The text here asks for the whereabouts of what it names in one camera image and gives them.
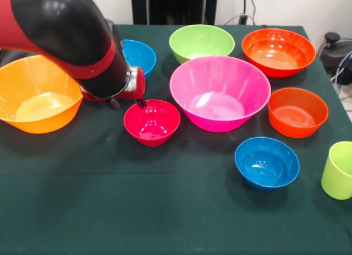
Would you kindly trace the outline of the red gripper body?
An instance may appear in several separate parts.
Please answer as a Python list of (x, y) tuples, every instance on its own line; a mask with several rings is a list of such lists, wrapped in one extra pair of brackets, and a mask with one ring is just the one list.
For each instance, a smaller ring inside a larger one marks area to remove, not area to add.
[(82, 86), (80, 91), (83, 97), (90, 101), (107, 101), (112, 99), (125, 99), (125, 100), (141, 100), (144, 98), (146, 89), (146, 81), (141, 67), (129, 67), (127, 72), (128, 79), (126, 86), (117, 94), (109, 97), (96, 97), (86, 91)]

